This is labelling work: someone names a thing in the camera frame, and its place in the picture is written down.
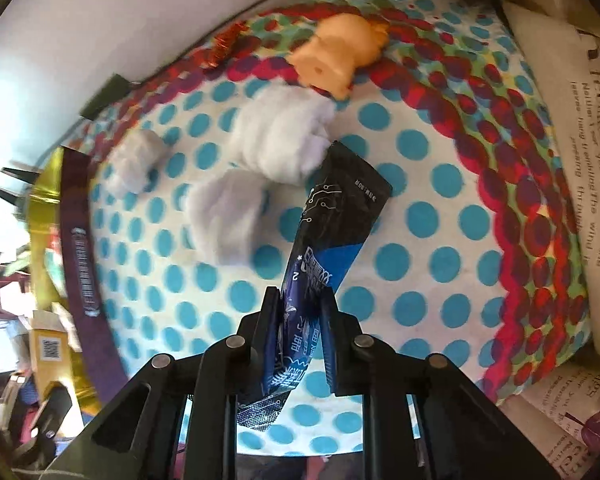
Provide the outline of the dark blue sachet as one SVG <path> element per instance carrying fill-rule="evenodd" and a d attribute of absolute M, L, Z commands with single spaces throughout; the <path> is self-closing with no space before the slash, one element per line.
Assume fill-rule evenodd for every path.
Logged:
<path fill-rule="evenodd" d="M 237 423 L 263 431 L 276 421 L 321 342 L 320 296 L 346 277 L 392 193 L 366 160 L 341 142 L 327 150 L 294 236 L 279 307 L 277 356 L 272 389 L 258 398 L 254 385 L 238 396 Z M 251 344 L 258 314 L 241 321 L 238 334 Z"/>

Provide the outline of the white sock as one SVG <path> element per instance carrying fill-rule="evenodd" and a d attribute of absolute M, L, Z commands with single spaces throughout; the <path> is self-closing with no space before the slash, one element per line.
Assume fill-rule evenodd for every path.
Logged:
<path fill-rule="evenodd" d="M 184 202 L 198 258 L 214 266 L 245 266 L 253 250 L 266 180 L 230 168 L 193 182 Z"/>
<path fill-rule="evenodd" d="M 140 194 L 148 185 L 149 171 L 169 151 L 161 136 L 148 129 L 128 133 L 111 151 L 111 176 L 107 190 L 115 198 L 126 193 Z"/>
<path fill-rule="evenodd" d="M 273 182 L 300 185 L 321 166 L 335 115 L 335 103 L 310 89 L 267 86 L 237 113 L 230 159 Z"/>

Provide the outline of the yellow medicine box with lips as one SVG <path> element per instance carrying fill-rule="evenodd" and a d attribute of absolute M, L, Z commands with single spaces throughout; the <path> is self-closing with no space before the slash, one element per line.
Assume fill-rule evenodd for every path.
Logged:
<path fill-rule="evenodd" d="M 50 311 L 34 310 L 30 324 L 31 365 L 38 393 L 46 398 L 50 386 L 60 382 L 75 401 L 68 333 L 60 317 Z"/>

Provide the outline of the orange toy pig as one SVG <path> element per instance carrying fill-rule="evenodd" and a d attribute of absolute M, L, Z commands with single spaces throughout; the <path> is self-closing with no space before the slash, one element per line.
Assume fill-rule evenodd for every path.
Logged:
<path fill-rule="evenodd" d="M 339 13 L 320 21 L 311 38 L 286 56 L 303 87 L 328 92 L 338 101 L 350 96 L 355 72 L 375 63 L 389 42 L 389 25 Z"/>

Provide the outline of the red foil candy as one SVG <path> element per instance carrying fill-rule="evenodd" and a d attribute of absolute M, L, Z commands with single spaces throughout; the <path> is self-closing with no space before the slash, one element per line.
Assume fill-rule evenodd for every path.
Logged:
<path fill-rule="evenodd" d="M 244 21 L 230 24 L 222 32 L 218 32 L 211 41 L 211 47 L 204 54 L 200 66 L 204 70 L 215 70 L 229 57 L 242 33 L 247 30 Z"/>

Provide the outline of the gold metal tin tray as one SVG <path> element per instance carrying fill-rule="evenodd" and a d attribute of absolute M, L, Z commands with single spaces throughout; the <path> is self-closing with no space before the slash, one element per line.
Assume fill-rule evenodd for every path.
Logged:
<path fill-rule="evenodd" d="M 104 405 L 128 381 L 109 328 L 95 269 L 91 231 L 90 156 L 56 148 L 31 188 L 24 212 L 30 234 L 31 284 L 42 308 L 59 301 L 72 316 L 86 377 Z M 52 232 L 59 236 L 65 290 L 53 284 L 44 263 Z"/>

